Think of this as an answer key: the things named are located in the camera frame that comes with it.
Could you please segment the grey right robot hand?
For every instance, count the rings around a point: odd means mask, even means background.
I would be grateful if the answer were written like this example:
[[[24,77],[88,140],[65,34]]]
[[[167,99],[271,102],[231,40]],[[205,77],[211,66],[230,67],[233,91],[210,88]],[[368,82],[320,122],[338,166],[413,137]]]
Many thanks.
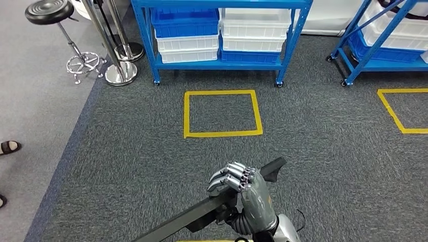
[[[277,224],[269,190],[260,170],[238,162],[228,163],[209,179],[207,192],[229,186],[241,195],[243,208],[233,211],[225,223],[241,235],[268,231]]]

